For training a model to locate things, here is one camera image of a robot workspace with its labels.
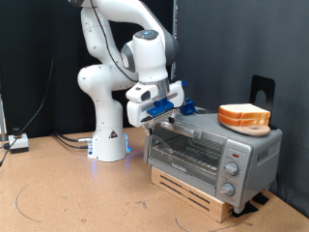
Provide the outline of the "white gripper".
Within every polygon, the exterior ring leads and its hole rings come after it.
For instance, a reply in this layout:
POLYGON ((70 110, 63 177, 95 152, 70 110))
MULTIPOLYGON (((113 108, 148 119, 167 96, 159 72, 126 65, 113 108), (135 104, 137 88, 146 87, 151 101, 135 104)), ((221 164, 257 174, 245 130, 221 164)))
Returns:
MULTIPOLYGON (((180 81, 164 83, 162 86, 158 82, 138 82, 126 92, 126 98, 127 118, 131 125, 138 128, 181 107, 184 102, 183 85, 180 81)), ((175 118, 169 117, 168 122, 175 124, 175 118)), ((147 130, 149 135, 153 135, 154 125, 147 125, 147 130)))

